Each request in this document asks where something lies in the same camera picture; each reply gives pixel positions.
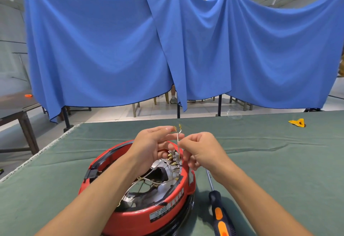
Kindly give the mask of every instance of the orange screwdriver handle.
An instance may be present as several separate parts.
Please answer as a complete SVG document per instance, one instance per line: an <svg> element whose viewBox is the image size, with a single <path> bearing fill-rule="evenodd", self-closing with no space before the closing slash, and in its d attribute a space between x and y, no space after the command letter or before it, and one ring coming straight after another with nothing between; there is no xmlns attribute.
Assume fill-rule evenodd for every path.
<svg viewBox="0 0 344 236"><path fill-rule="evenodd" d="M214 218L214 231L216 236L237 236L234 225L222 205L221 194L213 190L209 193Z"/></svg>

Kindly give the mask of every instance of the floor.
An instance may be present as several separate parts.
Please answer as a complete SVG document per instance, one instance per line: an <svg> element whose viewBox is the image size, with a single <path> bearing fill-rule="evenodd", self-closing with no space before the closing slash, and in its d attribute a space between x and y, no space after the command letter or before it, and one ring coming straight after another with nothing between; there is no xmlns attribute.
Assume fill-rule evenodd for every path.
<svg viewBox="0 0 344 236"><path fill-rule="evenodd" d="M229 103L229 96L223 95L221 116L231 117L233 119L240 118L242 115L258 115L258 114L272 114L272 113L291 113L303 112L304 109L271 109L254 106L252 111L243 111L243 107L235 102ZM188 104L186 112L181 112L181 118L189 117L211 117L217 114L218 97L196 103ZM344 110L344 100L328 97L323 110ZM165 97L157 99L157 104L154 104L153 99L143 101L140 103L140 108L137 109L137 117L133 117L132 106L108 107L108 108L92 108L92 111L72 112L70 122L73 125L79 123L94 123L94 122L113 122L113 121L140 121L150 119L169 119L177 118L177 105L167 104ZM36 108L28 112L32 127L36 134L37 143L40 149L43 149L49 143L59 138L63 134L65 128L64 122L58 124L52 123L48 120L48 116L43 114L42 108ZM0 127L0 150L11 147L24 147L26 141L18 121L13 121L9 124ZM0 168L4 169L4 173L0 178L7 173L14 170L23 162L31 157L30 152L18 153L1 153L0 154Z"/></svg>

